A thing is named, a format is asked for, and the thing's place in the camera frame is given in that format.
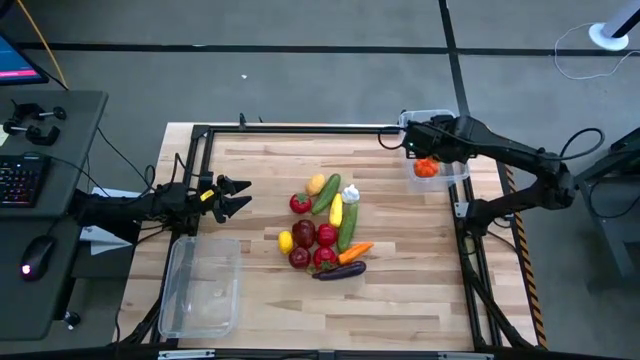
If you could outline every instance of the clear plastic container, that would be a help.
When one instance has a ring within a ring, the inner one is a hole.
[[[240,243],[184,237],[171,249],[158,330],[167,338],[218,338],[238,317]]]
[[[456,116],[450,110],[420,110],[405,111],[398,119],[398,125],[405,127],[408,121],[427,122],[436,115]],[[400,132],[400,141],[404,139],[405,133]],[[402,156],[405,157],[405,150],[402,150]],[[413,171],[415,159],[405,160],[405,171],[409,179],[409,190],[412,192],[424,193],[434,191],[445,191],[447,187],[457,181],[464,180],[469,177],[469,167],[467,164],[454,162],[451,164],[440,163],[440,171],[438,175],[430,178],[418,177]]]

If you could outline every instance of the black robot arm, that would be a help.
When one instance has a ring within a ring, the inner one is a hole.
[[[77,191],[70,213],[81,226],[98,225],[110,230],[110,224],[134,221],[158,221],[163,227],[188,232],[189,219],[211,211],[218,223],[226,222],[249,201],[251,196],[229,198],[251,186],[250,181],[233,181],[223,175],[210,189],[200,193],[182,183],[158,185],[154,192],[131,197],[108,197]]]
[[[498,217],[534,207],[563,209],[573,203],[573,177],[561,157],[496,135],[470,116],[435,116],[428,123],[409,121],[405,131],[402,146],[407,158],[433,157],[444,163],[466,163],[484,155],[537,177],[529,188],[491,201],[469,202],[464,221],[465,230],[472,235],[485,235]]]

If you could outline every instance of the white cable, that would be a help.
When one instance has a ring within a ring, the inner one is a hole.
[[[558,38],[558,40],[556,40],[556,44],[553,46],[553,62],[556,64],[556,69],[558,69],[558,71],[560,71],[560,73],[562,75],[564,75],[564,77],[566,77],[567,79],[571,79],[571,80],[589,80],[589,79],[595,79],[595,78],[599,78],[599,77],[611,76],[611,75],[613,75],[614,72],[616,72],[618,70],[618,67],[620,67],[620,64],[622,64],[622,62],[626,58],[631,56],[631,54],[640,53],[640,51],[629,51],[622,59],[620,59],[620,61],[618,61],[616,66],[613,68],[613,70],[611,70],[608,73],[596,74],[596,75],[591,75],[591,76],[571,76],[571,75],[568,75],[567,73],[565,73],[560,68],[560,65],[558,65],[558,43],[560,42],[560,40],[564,39],[567,35],[569,35],[570,32],[572,32],[574,30],[578,30],[578,29],[583,28],[585,26],[593,25],[593,24],[596,24],[596,23],[586,23],[586,24],[582,24],[582,25],[579,25],[579,26],[576,26],[574,28],[569,29],[566,33],[564,33],[564,35],[560,36]]]

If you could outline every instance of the concrete floor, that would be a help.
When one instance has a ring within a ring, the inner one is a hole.
[[[446,45],[437,0],[26,3],[52,42]],[[449,0],[448,7],[459,47],[550,49],[567,29],[606,20],[624,3]],[[36,41],[17,10],[0,28],[18,41]],[[632,46],[640,48],[640,36],[631,35]],[[561,46],[593,48],[579,31]],[[53,70],[44,52],[29,55]],[[392,124],[401,109],[457,110],[446,55],[59,51],[57,56],[73,89],[109,92],[102,128],[140,168],[156,162],[164,126],[171,121],[235,121],[242,111],[250,120],[260,115],[269,122]],[[560,60],[567,72],[584,75],[609,71],[618,58]],[[472,115],[520,142],[559,150],[577,130],[597,126],[610,144],[639,124],[637,58],[629,58],[611,77],[590,81],[562,77],[548,57],[462,56],[460,63]],[[53,84],[45,87],[55,89]],[[119,136],[123,131],[137,140]],[[572,150],[592,141],[585,136]],[[603,151],[569,162],[570,169],[580,172]],[[143,187],[101,140],[96,140],[91,159],[92,175],[103,186]],[[516,180],[523,188],[532,178],[517,173]],[[602,255],[582,199],[567,210],[530,210],[523,217],[550,348],[640,358],[640,292],[587,291],[586,283],[610,262]],[[78,311],[93,316],[93,323],[73,333],[54,327],[41,342],[0,343],[0,351],[109,342],[122,286],[95,283],[76,291]],[[94,291],[105,295],[87,296]]]

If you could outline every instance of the zucchini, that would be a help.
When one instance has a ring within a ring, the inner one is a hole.
[[[356,228],[356,222],[358,220],[358,203],[347,205],[344,218],[342,219],[342,227],[340,228],[340,234],[338,235],[338,252],[343,253],[349,249],[351,245],[351,239],[353,238],[353,232]]]
[[[313,215],[318,215],[322,210],[326,209],[329,204],[333,201],[333,198],[338,193],[338,188],[340,187],[340,175],[333,174],[327,180],[327,183],[324,184],[324,187],[320,191],[316,202],[313,203],[313,207],[311,208],[311,213]]]

